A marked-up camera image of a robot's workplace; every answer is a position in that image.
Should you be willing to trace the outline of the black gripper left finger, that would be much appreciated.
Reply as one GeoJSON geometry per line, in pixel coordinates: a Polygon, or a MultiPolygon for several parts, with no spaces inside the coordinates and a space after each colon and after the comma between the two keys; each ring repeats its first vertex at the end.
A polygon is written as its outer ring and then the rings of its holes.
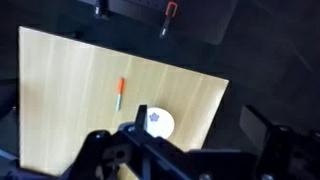
{"type": "Polygon", "coordinates": [[[147,106],[140,105],[135,118],[135,129],[142,135],[146,134],[145,121],[147,117],[147,106]]]}

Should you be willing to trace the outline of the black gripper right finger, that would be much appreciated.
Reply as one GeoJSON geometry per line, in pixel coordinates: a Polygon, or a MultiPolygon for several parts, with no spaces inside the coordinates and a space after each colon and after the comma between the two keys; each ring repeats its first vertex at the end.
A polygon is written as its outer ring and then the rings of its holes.
{"type": "Polygon", "coordinates": [[[281,152],[281,128],[272,124],[253,106],[242,107],[239,125],[259,152],[281,152]]]}

